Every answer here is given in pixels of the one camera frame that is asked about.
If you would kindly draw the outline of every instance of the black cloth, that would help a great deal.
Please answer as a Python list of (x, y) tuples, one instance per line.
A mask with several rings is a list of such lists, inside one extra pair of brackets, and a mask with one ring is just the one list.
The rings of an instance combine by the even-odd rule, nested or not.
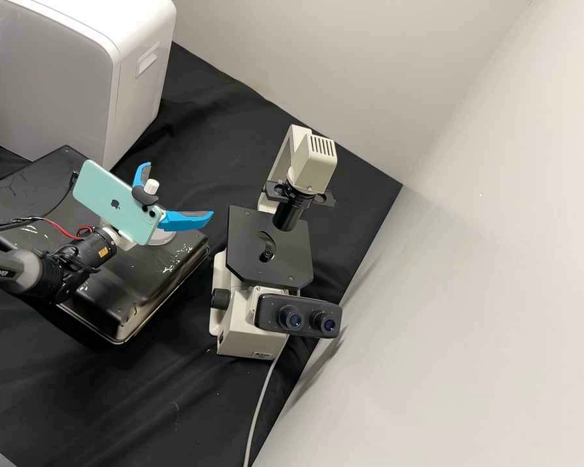
[[(159, 116), (114, 172), (129, 181), (151, 161), (166, 207), (214, 210), (203, 229), (213, 257), (226, 243), (227, 206), (256, 206), (292, 123), (300, 124), (174, 44)], [(337, 153), (330, 184), (337, 206), (312, 207), (303, 217), (315, 271), (303, 295), (331, 302), (341, 299), (401, 187), (343, 147)], [(0, 149), (0, 177), (26, 163)], [(32, 467), (241, 466), (270, 364), (216, 355), (208, 333), (211, 285), (212, 258), (136, 337), (103, 349), (72, 339), (0, 290), (0, 451)], [(252, 457), (314, 346), (290, 338)]]

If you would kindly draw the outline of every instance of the smartphone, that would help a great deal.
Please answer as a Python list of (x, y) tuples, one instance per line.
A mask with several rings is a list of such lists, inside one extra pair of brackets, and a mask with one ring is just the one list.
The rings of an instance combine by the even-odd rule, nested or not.
[(147, 244), (162, 217), (159, 206), (139, 203), (127, 183), (92, 160), (82, 164), (73, 197), (139, 245)]

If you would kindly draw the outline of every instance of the white cable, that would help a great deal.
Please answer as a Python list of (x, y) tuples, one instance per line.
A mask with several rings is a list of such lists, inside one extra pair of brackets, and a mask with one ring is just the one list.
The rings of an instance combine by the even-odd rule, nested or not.
[(286, 336), (286, 341), (284, 342), (284, 345), (281, 346), (281, 350), (273, 360), (271, 367), (268, 369), (268, 374), (266, 375), (266, 380), (264, 381), (264, 386), (262, 387), (262, 393), (260, 394), (260, 398), (258, 399), (258, 406), (255, 408), (255, 412), (253, 413), (253, 420), (251, 422), (251, 429), (249, 430), (249, 439), (247, 439), (247, 448), (245, 450), (245, 462), (243, 464), (243, 467), (249, 467), (249, 459), (251, 457), (251, 445), (253, 444), (253, 432), (255, 431), (255, 425), (258, 422), (258, 416), (260, 415), (260, 409), (262, 407), (262, 401), (264, 400), (264, 394), (266, 394), (266, 388), (268, 387), (268, 383), (271, 380), (274, 366), (277, 364), (277, 361), (279, 360), (279, 355), (281, 355), (281, 353), (284, 351), (284, 348), (286, 347), (288, 337), (289, 336)]

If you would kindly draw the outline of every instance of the white knob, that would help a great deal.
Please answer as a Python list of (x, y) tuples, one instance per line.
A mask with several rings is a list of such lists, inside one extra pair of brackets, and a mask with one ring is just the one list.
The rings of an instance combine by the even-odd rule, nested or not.
[(160, 184), (158, 183), (158, 181), (154, 180), (153, 178), (150, 178), (147, 180), (147, 183), (145, 184), (145, 192), (148, 195), (155, 195), (159, 187)]

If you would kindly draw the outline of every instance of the white wall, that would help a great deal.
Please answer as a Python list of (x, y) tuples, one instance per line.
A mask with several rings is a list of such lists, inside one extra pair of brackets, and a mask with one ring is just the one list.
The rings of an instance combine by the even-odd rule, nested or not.
[(584, 467), (584, 0), (518, 20), (343, 305), (256, 467)]
[(175, 0), (175, 40), (402, 182), (528, 0)]

